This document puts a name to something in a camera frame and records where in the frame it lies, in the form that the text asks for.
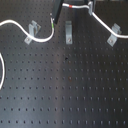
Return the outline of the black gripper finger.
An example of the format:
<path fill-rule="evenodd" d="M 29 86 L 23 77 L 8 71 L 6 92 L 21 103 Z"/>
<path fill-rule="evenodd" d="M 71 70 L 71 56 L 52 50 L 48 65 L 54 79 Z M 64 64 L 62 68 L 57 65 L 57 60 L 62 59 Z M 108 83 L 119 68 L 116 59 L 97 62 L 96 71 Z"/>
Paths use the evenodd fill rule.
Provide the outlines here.
<path fill-rule="evenodd" d="M 90 0 L 88 2 L 88 7 L 89 7 L 88 13 L 90 15 L 92 15 L 92 13 L 95 11 L 95 5 L 96 5 L 96 0 Z"/>
<path fill-rule="evenodd" d="M 54 23 L 58 22 L 63 2 L 64 0 L 54 0 L 53 2 L 52 19 Z"/>

